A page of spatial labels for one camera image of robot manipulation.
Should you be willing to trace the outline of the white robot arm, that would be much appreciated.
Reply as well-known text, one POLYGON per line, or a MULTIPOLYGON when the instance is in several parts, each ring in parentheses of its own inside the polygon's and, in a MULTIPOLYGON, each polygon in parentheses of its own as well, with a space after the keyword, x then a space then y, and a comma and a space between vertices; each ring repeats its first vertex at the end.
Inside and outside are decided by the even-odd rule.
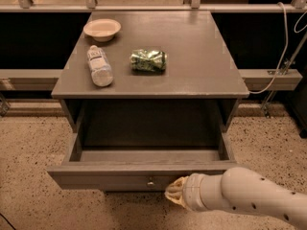
POLYGON ((307 230, 307 195, 285 189, 252 170, 236 167, 220 175, 193 173, 171 183, 165 196, 183 208, 263 215, 307 230))

